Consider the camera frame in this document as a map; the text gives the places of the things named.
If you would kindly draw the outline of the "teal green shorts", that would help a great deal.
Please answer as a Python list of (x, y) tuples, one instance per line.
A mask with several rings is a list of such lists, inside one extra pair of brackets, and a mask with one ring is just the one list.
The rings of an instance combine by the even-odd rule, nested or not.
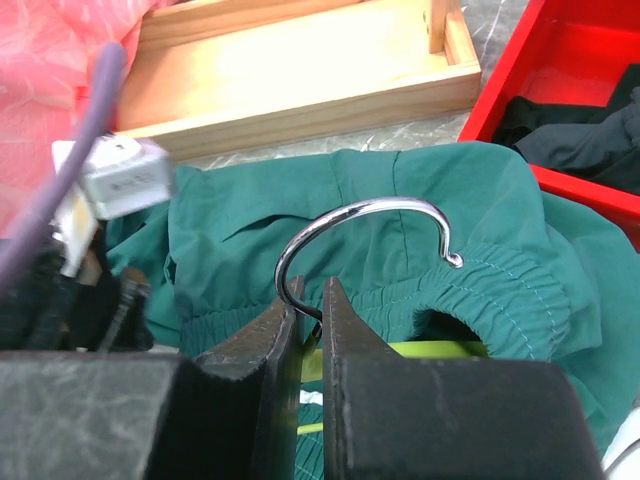
[(107, 256), (150, 280), (163, 343), (195, 359), (275, 300), (300, 318), (294, 475), (324, 473), (323, 305), (409, 359), (536, 361), (577, 395), (598, 454), (638, 389), (639, 256), (592, 209), (486, 143), (174, 168), (177, 191), (111, 220)]

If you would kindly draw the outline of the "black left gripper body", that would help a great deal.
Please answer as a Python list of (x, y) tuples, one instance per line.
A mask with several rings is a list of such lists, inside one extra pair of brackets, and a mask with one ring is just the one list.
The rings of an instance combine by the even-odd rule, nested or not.
[(14, 288), (1, 297), (3, 350), (148, 351), (153, 336), (145, 324), (151, 288), (138, 269), (114, 275), (99, 237), (99, 266), (94, 285), (83, 285), (60, 272), (62, 246), (48, 240), (35, 262), (19, 275)]

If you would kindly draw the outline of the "wooden clothes rack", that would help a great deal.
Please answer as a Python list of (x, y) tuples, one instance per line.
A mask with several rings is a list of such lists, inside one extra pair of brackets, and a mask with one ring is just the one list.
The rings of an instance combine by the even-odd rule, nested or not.
[(116, 127), (178, 160), (466, 110), (455, 1), (189, 1), (147, 14)]

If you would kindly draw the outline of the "red plastic bin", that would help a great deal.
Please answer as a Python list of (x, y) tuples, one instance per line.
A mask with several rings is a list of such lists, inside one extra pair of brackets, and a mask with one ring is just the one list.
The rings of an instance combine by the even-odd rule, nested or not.
[(639, 62), (636, 1), (531, 1), (459, 138), (495, 140), (511, 100), (604, 107)]

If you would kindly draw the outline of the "pink patterned garment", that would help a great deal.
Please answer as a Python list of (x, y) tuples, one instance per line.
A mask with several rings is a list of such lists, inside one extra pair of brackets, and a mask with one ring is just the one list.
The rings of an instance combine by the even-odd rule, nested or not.
[(145, 14), (163, 1), (1, 4), (1, 225), (51, 175), (50, 145), (68, 138), (104, 45), (135, 56)]

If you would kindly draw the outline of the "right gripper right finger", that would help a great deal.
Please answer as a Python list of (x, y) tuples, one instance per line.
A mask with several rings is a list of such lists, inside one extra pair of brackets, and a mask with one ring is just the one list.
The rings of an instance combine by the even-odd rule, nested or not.
[(323, 305), (329, 479), (600, 479), (577, 395), (536, 361), (409, 359), (354, 311)]

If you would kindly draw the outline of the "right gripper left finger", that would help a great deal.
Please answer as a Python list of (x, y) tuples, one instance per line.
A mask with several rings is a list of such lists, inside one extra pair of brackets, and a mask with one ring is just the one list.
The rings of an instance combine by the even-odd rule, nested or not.
[(5, 479), (290, 479), (300, 318), (280, 300), (195, 359), (2, 350)]

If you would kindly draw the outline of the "black garment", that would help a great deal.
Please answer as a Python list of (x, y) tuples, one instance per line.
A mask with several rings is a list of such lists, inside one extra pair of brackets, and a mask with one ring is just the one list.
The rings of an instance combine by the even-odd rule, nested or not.
[(492, 141), (528, 163), (626, 193), (639, 193), (639, 66), (629, 65), (606, 106), (506, 106)]

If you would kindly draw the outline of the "white mesh tray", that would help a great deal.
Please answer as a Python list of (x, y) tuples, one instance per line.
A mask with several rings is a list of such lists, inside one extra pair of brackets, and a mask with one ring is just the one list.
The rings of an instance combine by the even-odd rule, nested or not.
[(639, 399), (619, 428), (603, 460), (605, 477), (611, 480), (639, 480)]

